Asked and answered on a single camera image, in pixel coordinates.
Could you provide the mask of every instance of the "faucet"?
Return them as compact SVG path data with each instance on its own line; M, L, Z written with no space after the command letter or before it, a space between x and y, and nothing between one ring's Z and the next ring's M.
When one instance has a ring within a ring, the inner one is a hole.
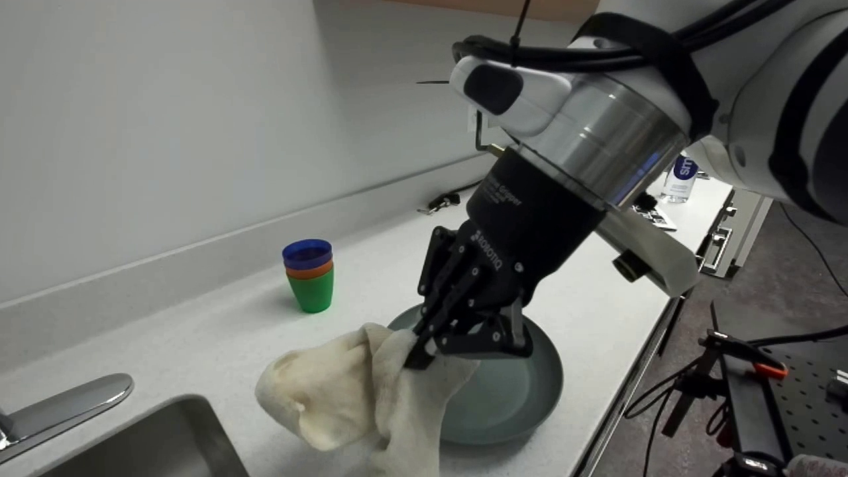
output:
M131 392L133 377L108 373L10 416L0 412L0 465L120 406Z

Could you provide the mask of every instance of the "stacked cups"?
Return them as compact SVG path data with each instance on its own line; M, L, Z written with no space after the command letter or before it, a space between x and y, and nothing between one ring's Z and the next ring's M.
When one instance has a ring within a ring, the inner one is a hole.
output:
M299 311L323 312L335 300L335 249L323 238L295 242L284 249L290 286Z

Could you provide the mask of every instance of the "white wall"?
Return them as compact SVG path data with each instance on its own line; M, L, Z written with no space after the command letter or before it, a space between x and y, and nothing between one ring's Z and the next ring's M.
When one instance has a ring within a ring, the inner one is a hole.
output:
M467 107L414 83L508 30L364 0L4 0L0 306L470 155Z

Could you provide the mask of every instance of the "sink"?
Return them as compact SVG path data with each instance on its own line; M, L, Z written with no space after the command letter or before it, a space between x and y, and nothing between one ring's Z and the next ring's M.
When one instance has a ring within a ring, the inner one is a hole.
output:
M247 470L204 398L184 398L46 477L247 477Z

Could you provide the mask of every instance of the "white cloth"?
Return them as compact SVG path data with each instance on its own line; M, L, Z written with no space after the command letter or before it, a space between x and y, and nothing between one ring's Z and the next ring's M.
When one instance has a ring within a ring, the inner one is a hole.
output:
M319 451L368 439L360 475L441 475L445 406L478 363L437 357L426 372L406 372L412 348L414 331L368 323L270 363L258 401Z

